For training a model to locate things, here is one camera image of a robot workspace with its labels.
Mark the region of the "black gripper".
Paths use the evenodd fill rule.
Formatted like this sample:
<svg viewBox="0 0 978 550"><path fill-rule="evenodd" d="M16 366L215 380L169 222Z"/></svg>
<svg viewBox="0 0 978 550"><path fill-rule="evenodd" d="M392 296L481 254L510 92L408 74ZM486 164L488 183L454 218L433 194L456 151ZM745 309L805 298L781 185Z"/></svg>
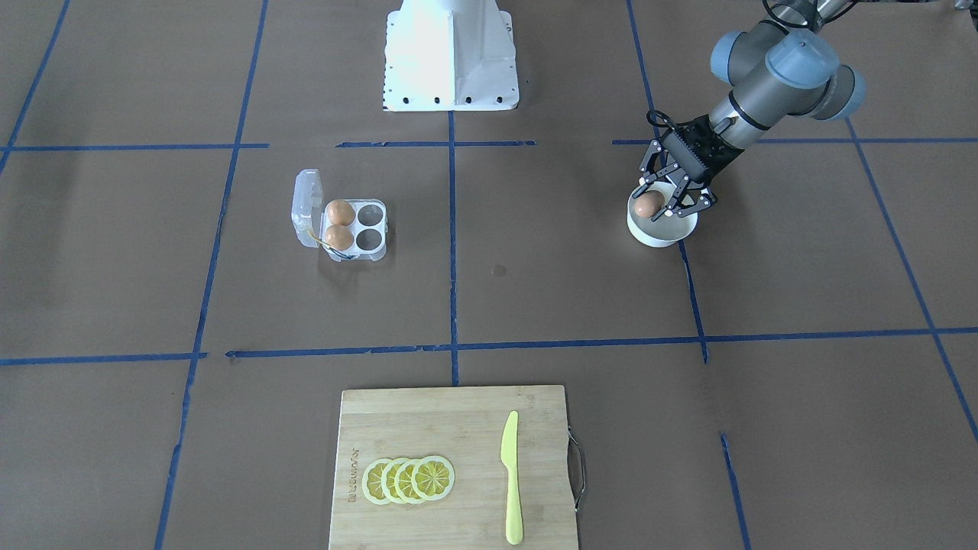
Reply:
<svg viewBox="0 0 978 550"><path fill-rule="evenodd" d="M665 116L662 122L666 131L661 143L649 142L639 167L639 193L655 190L663 195L653 222L712 208L716 197L709 184L743 153L714 131L708 115L682 123Z"/></svg>

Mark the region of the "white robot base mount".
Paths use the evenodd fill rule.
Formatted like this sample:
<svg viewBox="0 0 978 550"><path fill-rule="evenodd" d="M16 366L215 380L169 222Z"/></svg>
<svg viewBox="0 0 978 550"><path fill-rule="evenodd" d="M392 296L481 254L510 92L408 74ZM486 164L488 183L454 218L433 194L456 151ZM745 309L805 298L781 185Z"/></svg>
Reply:
<svg viewBox="0 0 978 550"><path fill-rule="evenodd" d="M518 108L513 19L496 1L404 1L385 31L384 111Z"/></svg>

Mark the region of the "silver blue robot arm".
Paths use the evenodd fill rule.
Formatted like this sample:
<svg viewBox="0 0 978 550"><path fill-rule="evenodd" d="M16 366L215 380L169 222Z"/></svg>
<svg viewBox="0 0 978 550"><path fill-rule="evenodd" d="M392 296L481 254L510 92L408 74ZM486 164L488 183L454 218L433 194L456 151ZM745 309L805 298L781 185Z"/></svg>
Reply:
<svg viewBox="0 0 978 550"><path fill-rule="evenodd" d="M765 1L764 20L751 31L724 35L711 52L714 76L729 93L709 114L677 122L660 109L646 118L661 135L640 164L632 197L654 183L672 184L649 218L688 217L712 208L710 185L748 147L786 116L838 121L866 97L866 81L843 65L821 29L853 9L852 1Z"/></svg>

